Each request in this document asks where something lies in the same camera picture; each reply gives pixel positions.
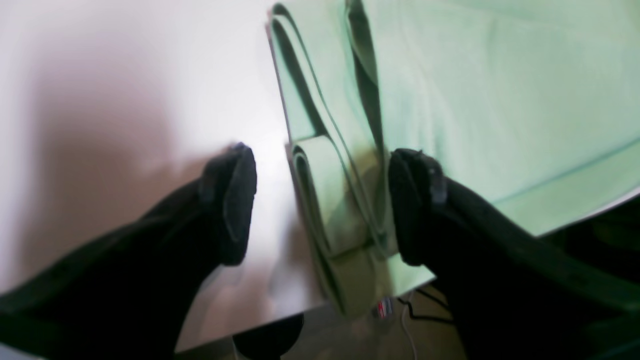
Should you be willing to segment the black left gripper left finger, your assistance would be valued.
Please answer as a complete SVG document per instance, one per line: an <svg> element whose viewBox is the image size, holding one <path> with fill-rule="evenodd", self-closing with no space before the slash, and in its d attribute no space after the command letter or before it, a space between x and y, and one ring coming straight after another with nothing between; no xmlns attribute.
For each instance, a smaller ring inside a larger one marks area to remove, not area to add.
<svg viewBox="0 0 640 360"><path fill-rule="evenodd" d="M238 143L144 216L1 296L1 343L46 360L170 360L205 279L246 256L258 172Z"/></svg>

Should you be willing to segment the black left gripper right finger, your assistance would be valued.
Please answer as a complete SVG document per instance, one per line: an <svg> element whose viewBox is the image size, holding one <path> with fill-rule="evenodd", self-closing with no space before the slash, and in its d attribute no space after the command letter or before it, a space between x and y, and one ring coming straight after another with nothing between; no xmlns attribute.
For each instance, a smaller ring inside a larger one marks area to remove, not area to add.
<svg viewBox="0 0 640 360"><path fill-rule="evenodd" d="M425 153L391 153L398 250L425 265L470 360L637 360L639 198L537 238Z"/></svg>

